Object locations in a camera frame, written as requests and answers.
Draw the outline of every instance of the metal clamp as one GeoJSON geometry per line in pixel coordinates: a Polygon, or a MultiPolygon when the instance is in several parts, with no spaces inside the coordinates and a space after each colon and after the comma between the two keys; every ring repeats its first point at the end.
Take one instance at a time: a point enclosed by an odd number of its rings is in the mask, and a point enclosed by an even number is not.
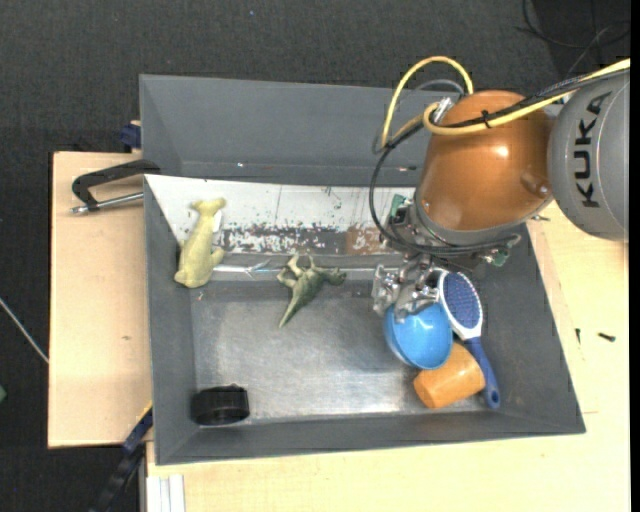
{"type": "Polygon", "coordinates": [[[416,314],[440,300],[437,286],[433,286],[432,276],[441,269],[436,267],[429,256],[416,256],[405,261],[398,272],[387,272],[382,265],[376,267],[373,278],[373,310],[383,316],[387,308],[393,306],[398,322],[403,322],[409,314],[416,314]]]}
{"type": "Polygon", "coordinates": [[[115,206],[136,199],[142,199],[142,192],[139,192],[106,201],[98,201],[89,191],[91,187],[129,178],[136,174],[160,174],[160,168],[149,160],[136,160],[78,176],[74,180],[73,185],[71,185],[71,190],[84,205],[71,208],[71,213],[95,212],[108,206],[115,206]]]}

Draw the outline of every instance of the black cord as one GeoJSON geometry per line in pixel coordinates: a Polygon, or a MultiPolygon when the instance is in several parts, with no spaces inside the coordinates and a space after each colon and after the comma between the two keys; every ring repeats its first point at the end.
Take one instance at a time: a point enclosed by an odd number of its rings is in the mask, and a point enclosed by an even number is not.
{"type": "Polygon", "coordinates": [[[142,439],[152,425],[153,412],[149,408],[125,440],[122,446],[122,459],[100,491],[93,506],[89,508],[89,512],[112,512],[114,510],[124,494],[127,484],[142,464],[145,452],[142,439]]]}
{"type": "Polygon", "coordinates": [[[582,60],[588,55],[589,51],[591,50],[591,48],[594,45],[600,50],[601,45],[598,44],[598,41],[600,40],[600,38],[604,34],[606,34],[609,30],[611,30],[616,25],[622,25],[622,24],[628,24],[629,28],[623,34],[621,34],[616,39],[616,41],[619,40],[619,39],[622,39],[623,37],[625,37],[631,31],[631,22],[630,21],[626,21],[626,20],[625,21],[616,21],[615,23],[607,25],[605,28],[603,28],[602,30],[597,32],[596,35],[593,37],[593,39],[591,39],[589,44],[584,47],[584,51],[580,54],[580,56],[576,59],[576,61],[573,63],[573,65],[569,68],[569,71],[567,71],[567,74],[565,76],[569,77],[569,76],[571,76],[573,74],[575,69],[578,67],[578,64],[580,64],[580,62],[582,62],[582,60]]]}
{"type": "MultiPolygon", "coordinates": [[[[527,28],[521,28],[521,27],[516,27],[518,30],[521,30],[523,32],[527,32],[528,34],[532,34],[540,39],[542,39],[543,41],[546,41],[547,43],[551,43],[551,44],[555,44],[556,46],[561,46],[563,48],[571,48],[573,50],[584,50],[585,46],[582,44],[575,44],[575,43],[567,43],[565,41],[560,41],[558,39],[554,39],[552,37],[549,37],[547,34],[545,34],[544,32],[541,32],[540,30],[538,30],[534,25],[533,22],[531,21],[531,18],[529,17],[529,11],[527,10],[527,1],[528,0],[522,0],[522,15],[524,17],[524,21],[527,24],[527,28]]],[[[615,25],[621,22],[614,22],[611,25],[615,25]]],[[[592,2],[592,8],[591,8],[591,25],[592,27],[594,27],[594,34],[596,34],[596,30],[595,27],[597,27],[597,21],[595,19],[595,6],[593,6],[593,2],[592,2]]],[[[599,49],[604,48],[605,46],[609,46],[610,44],[613,44],[617,41],[619,41],[621,38],[626,37],[626,35],[630,32],[630,30],[626,31],[624,34],[622,34],[621,36],[616,36],[615,38],[609,39],[608,41],[604,41],[602,43],[599,43],[599,49]]]]}
{"type": "MultiPolygon", "coordinates": [[[[627,72],[626,69],[613,71],[607,74],[606,78],[612,78],[614,76],[617,76],[625,72],[627,72]]],[[[544,99],[548,99],[553,96],[558,96],[560,94],[569,93],[573,90],[580,89],[581,87],[584,87],[589,83],[592,83],[604,78],[602,76],[595,77],[595,78],[586,78],[587,76],[588,75],[581,75],[574,78],[563,80],[562,82],[558,82],[557,84],[547,87],[546,89],[543,89],[542,91],[537,92],[533,96],[529,96],[528,98],[525,98],[524,100],[514,103],[513,105],[510,105],[506,108],[503,108],[496,112],[487,113],[486,115],[475,117],[473,119],[467,119],[459,123],[448,124],[447,128],[464,128],[467,126],[474,126],[477,124],[488,124],[490,121],[494,119],[498,119],[500,117],[506,116],[513,112],[517,112],[518,110],[521,110],[523,108],[530,107],[531,105],[535,105],[536,103],[539,103],[544,99]]]]}
{"type": "Polygon", "coordinates": [[[479,251],[485,251],[488,249],[497,249],[503,247],[505,249],[509,248],[514,243],[520,240],[520,235],[514,234],[507,238],[502,238],[493,242],[485,242],[480,244],[473,245],[465,245],[465,246],[433,246],[433,245],[419,245],[414,244],[412,242],[408,242],[403,240],[397,233],[396,226],[392,223],[391,230],[393,234],[387,231],[387,229],[382,225],[380,219],[378,218],[378,214],[376,213],[375,203],[374,203],[374,191],[378,182],[378,176],[382,170],[382,166],[387,159],[387,157],[391,154],[391,152],[403,141],[411,137],[413,134],[417,133],[422,126],[417,126],[412,128],[407,133],[400,136],[397,140],[392,141],[391,143],[385,146],[384,152],[378,159],[378,163],[376,164],[375,169],[371,175],[371,182],[369,184],[369,211],[371,213],[371,218],[373,219],[373,223],[376,225],[382,236],[390,240],[391,242],[403,247],[405,249],[416,251],[422,254],[430,254],[433,256],[440,256],[442,258],[448,257],[456,257],[456,256],[468,256],[473,253],[477,253],[479,251]]]}

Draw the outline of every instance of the green toy dinosaur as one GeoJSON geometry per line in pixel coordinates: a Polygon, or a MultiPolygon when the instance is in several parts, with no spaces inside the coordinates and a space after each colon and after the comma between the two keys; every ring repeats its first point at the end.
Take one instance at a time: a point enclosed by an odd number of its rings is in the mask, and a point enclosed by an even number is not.
{"type": "Polygon", "coordinates": [[[340,272],[337,267],[331,269],[317,267],[311,256],[309,256],[309,268],[302,269],[298,266],[298,258],[298,254],[294,255],[276,276],[280,283],[287,288],[291,288],[293,292],[289,307],[285,311],[282,320],[280,320],[279,327],[286,324],[300,308],[313,300],[320,291],[322,283],[329,281],[329,284],[337,286],[344,283],[347,277],[347,274],[340,272]],[[285,277],[288,272],[292,272],[295,278],[285,277]]]}
{"type": "Polygon", "coordinates": [[[198,211],[200,217],[191,236],[180,243],[180,261],[174,279],[187,288],[198,288],[209,282],[213,268],[224,257],[224,250],[217,248],[211,253],[213,243],[213,218],[218,210],[226,205],[224,199],[196,201],[191,208],[198,211]]]}

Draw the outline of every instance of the gray bin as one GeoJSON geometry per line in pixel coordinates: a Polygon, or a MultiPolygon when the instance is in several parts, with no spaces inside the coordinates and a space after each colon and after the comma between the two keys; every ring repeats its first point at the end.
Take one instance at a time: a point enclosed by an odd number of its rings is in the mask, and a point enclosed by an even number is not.
{"type": "MultiPolygon", "coordinates": [[[[143,77],[141,84],[144,155],[163,172],[336,186],[368,184],[376,161],[371,142],[391,94],[170,77],[143,77]]],[[[416,93],[403,107],[410,115],[441,96],[416,93]]],[[[383,184],[415,185],[427,137],[398,148],[383,184]]],[[[339,262],[347,281],[325,286],[278,329],[289,295],[273,274],[216,274],[195,290],[177,285],[176,237],[146,182],[144,195],[158,464],[584,432],[524,228],[505,266],[475,279],[501,408],[491,411],[474,396],[429,410],[411,386],[417,370],[385,345],[371,308],[372,271],[358,270],[372,269],[379,257],[320,261],[339,262]],[[195,392],[232,383],[248,391],[247,420],[202,427],[190,419],[195,392]]],[[[399,257],[383,259],[393,265],[399,257]]]]}

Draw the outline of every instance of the floor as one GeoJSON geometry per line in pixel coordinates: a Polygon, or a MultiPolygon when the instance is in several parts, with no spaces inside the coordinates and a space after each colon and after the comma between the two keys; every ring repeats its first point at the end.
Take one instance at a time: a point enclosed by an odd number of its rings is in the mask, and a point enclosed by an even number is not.
{"type": "MultiPolygon", "coordinates": [[[[49,154],[124,151],[140,73],[393,87],[443,54],[527,95],[629,56],[630,18],[630,0],[2,2],[0,297],[46,352],[49,154]]],[[[0,511],[87,510],[119,448],[47,450],[47,365],[5,311],[0,385],[0,511]]]]}

